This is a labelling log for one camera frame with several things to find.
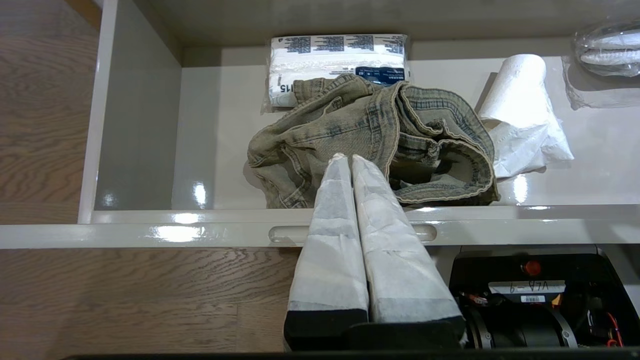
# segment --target packaged wipes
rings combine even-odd
[[[408,79],[406,39],[402,34],[272,38],[268,105],[295,107],[294,80],[357,74],[374,83],[392,85]]]

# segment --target plastic-wrapped item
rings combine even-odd
[[[317,193],[309,236],[296,265],[289,311],[369,308],[349,162],[329,161]]]
[[[353,193],[364,253],[371,320],[443,320],[466,342],[465,322],[434,261],[378,166],[353,156]]]
[[[640,20],[606,24],[575,34],[576,58],[602,76],[640,75]]]
[[[263,112],[297,105],[294,80],[358,74],[392,85],[409,78],[407,36],[402,34],[312,35],[271,39]]]
[[[640,106],[640,76],[600,76],[578,62],[574,56],[562,56],[564,85],[572,109]]]

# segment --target label sticker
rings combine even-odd
[[[520,297],[520,302],[545,302],[544,295],[522,295]]]
[[[404,69],[401,67],[366,67],[359,66],[356,75],[362,76],[374,84],[390,86],[404,80]]]
[[[563,293],[564,280],[497,281],[489,282],[492,294]]]

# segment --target plastic bag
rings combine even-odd
[[[562,66],[572,109],[640,106],[640,76],[600,76],[578,64],[574,56],[562,56]]]
[[[640,75],[640,20],[579,31],[573,39],[578,62],[602,76]]]

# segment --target plastic package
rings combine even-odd
[[[294,80],[358,74],[373,82],[392,85],[408,79],[406,44],[407,36],[402,34],[272,38],[262,112],[295,107]]]
[[[563,77],[571,108],[611,109],[640,106],[640,76],[600,76],[574,56],[562,56]]]
[[[640,20],[579,31],[573,44],[576,59],[594,74],[640,75]]]

